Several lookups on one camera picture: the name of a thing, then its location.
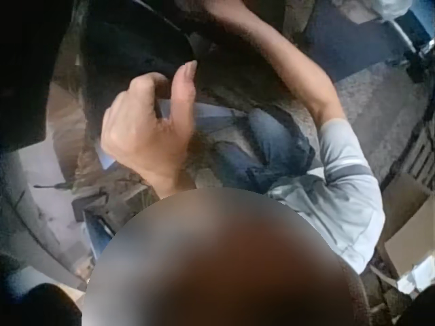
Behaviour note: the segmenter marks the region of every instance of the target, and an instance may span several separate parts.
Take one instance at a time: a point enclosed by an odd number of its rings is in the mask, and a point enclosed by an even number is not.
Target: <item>gray long-sleeve shirt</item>
[[[385,221],[381,191],[349,122],[319,130],[324,178],[281,178],[268,195],[306,219],[357,273],[373,256]]]

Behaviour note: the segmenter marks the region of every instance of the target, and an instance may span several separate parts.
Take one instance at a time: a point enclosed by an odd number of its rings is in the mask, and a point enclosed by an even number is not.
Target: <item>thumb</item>
[[[190,61],[178,68],[172,81],[171,121],[180,134],[192,134],[194,128],[193,106],[196,89],[194,77],[198,63]]]

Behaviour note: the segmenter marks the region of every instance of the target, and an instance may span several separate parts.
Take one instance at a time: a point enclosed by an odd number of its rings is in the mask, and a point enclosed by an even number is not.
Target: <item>jeans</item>
[[[239,128],[256,158],[234,143],[217,142],[211,151],[211,168],[224,187],[265,194],[279,178],[298,177],[310,168],[314,149],[290,114],[254,109]]]

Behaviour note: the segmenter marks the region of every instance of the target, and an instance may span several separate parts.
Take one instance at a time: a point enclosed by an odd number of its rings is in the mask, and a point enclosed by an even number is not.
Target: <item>fingernail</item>
[[[196,73],[196,68],[198,66],[198,62],[196,60],[190,61],[186,63],[186,79],[193,80]]]

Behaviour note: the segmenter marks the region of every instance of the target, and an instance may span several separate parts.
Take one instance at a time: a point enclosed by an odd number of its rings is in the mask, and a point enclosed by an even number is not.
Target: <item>cardboard box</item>
[[[435,283],[435,195],[409,175],[398,175],[383,193],[385,228],[377,246],[392,276],[372,267],[401,292]]]

